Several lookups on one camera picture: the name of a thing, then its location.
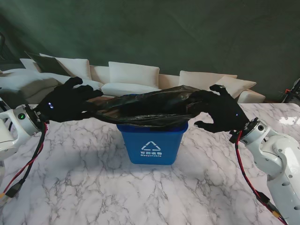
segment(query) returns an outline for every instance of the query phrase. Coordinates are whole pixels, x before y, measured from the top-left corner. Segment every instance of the plastic bag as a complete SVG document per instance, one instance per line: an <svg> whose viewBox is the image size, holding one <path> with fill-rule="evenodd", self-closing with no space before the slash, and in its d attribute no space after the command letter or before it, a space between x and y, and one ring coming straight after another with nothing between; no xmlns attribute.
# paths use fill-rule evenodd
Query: plastic bag
<svg viewBox="0 0 300 225"><path fill-rule="evenodd" d="M182 126L201 112L199 89L179 86L140 95L124 95L98 103L93 117L113 124L143 127Z"/></svg>

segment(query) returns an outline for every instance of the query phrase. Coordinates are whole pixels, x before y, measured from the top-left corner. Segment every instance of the black glove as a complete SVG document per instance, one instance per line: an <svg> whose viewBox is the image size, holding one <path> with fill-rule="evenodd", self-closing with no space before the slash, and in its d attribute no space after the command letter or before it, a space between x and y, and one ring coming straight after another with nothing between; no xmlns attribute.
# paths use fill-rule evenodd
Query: black glove
<svg viewBox="0 0 300 225"><path fill-rule="evenodd" d="M203 99L201 111L208 113L214 120L214 123L197 121L194 125L212 133L242 130L249 122L249 119L239 104L228 94L224 86L215 84L210 89L220 93L220 95L205 90L198 91L197 95Z"/></svg>
<svg viewBox="0 0 300 225"><path fill-rule="evenodd" d="M87 100L102 96L103 93L100 90L93 90L89 85L73 88L82 83L79 77L70 78L46 95L34 109L38 114L41 113L41 120L65 122L92 117L92 112L97 111L97 106Z"/></svg>

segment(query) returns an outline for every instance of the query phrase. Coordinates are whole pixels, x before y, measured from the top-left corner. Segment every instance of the white marble surface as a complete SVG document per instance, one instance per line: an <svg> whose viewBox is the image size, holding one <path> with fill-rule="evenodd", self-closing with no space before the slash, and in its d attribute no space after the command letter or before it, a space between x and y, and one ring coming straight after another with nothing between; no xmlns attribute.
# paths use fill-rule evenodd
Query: white marble surface
<svg viewBox="0 0 300 225"><path fill-rule="evenodd" d="M276 131L300 140L300 108L243 104ZM198 119L209 121L201 114ZM130 163L115 125L96 119L52 122L45 146L17 198L0 210L0 225L279 225L255 199L237 166L227 133L193 127L172 166ZM0 187L31 158L39 137L5 161ZM270 195L266 175L240 144L256 189Z"/></svg>

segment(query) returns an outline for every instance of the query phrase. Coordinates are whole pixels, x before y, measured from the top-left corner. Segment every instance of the green backdrop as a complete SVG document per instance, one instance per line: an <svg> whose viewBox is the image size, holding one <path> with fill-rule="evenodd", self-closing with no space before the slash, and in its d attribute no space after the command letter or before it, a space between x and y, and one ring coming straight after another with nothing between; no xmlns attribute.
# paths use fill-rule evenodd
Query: green backdrop
<svg viewBox="0 0 300 225"><path fill-rule="evenodd" d="M12 51L238 75L280 99L300 74L300 1L0 0Z"/></svg>

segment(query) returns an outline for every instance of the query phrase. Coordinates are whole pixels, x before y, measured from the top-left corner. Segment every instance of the recycling symbol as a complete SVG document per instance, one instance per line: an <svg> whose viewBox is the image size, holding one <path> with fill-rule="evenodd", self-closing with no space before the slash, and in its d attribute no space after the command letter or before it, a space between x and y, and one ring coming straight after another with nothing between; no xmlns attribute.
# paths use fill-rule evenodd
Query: recycling symbol
<svg viewBox="0 0 300 225"><path fill-rule="evenodd" d="M142 147L142 150L144 151L160 151L160 147L157 146L153 141L149 141L147 144L145 144Z"/></svg>

